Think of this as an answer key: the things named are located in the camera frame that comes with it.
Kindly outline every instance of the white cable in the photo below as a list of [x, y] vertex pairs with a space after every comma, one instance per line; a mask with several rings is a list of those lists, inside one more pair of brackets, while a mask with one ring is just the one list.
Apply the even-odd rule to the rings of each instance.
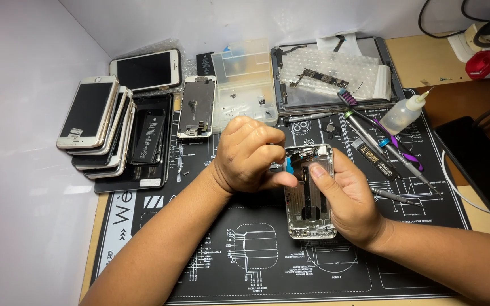
[[442, 171], [445, 175], [445, 180], [449, 183], [449, 185], [451, 186], [451, 189], [453, 189], [454, 192], [456, 192], [458, 195], [460, 195], [460, 197], [465, 200], [466, 202], [470, 203], [470, 205], [472, 205], [473, 207], [479, 209], [479, 210], [482, 210], [484, 212], [487, 212], [487, 213], [490, 213], [490, 211], [488, 211], [487, 209], [484, 209], [483, 207], [480, 207], [474, 203], [472, 203], [472, 201], [470, 201], [469, 199], [465, 198], [460, 192], [459, 190], [457, 189], [457, 187], [455, 187], [455, 185], [453, 185], [453, 183], [451, 182], [451, 180], [449, 179], [449, 176], [447, 175], [447, 171], [445, 170], [445, 150], [442, 151]]

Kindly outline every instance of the hand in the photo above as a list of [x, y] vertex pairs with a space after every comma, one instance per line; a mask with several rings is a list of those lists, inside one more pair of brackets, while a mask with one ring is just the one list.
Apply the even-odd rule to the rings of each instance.
[[214, 179], [227, 192], [296, 187], [298, 179], [292, 174], [268, 170], [272, 163], [283, 162], [284, 146], [285, 134], [281, 130], [237, 116], [222, 132], [217, 156], [210, 164]]
[[345, 154], [333, 151], [333, 178], [319, 164], [311, 165], [309, 173], [330, 202], [330, 218], [337, 231], [356, 246], [369, 249], [385, 231], [386, 219], [377, 211], [364, 173]]

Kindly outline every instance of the left hand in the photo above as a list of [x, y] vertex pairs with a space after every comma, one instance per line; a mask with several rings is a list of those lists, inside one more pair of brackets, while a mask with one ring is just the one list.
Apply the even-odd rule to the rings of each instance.
[[285, 158], [285, 134], [247, 116], [228, 123], [211, 162], [213, 177], [227, 192], [255, 192], [280, 186], [298, 186], [288, 172], [272, 173], [269, 166]]

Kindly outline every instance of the fingernail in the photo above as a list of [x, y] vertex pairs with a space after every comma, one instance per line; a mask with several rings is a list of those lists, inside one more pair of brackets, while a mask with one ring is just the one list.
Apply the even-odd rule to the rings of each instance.
[[323, 167], [316, 165], [313, 166], [313, 168], [309, 169], [309, 172], [314, 177], [321, 177], [321, 175], [323, 175], [326, 171], [324, 170]]

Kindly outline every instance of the plastic squeeze bottle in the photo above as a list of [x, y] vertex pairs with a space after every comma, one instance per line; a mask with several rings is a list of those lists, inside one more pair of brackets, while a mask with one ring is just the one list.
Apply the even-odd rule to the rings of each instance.
[[399, 101], [393, 106], [383, 118], [381, 125], [385, 127], [391, 135], [400, 133], [405, 127], [417, 120], [421, 115], [421, 108], [425, 105], [425, 97], [430, 93], [430, 90], [422, 95], [414, 95], [413, 97]]

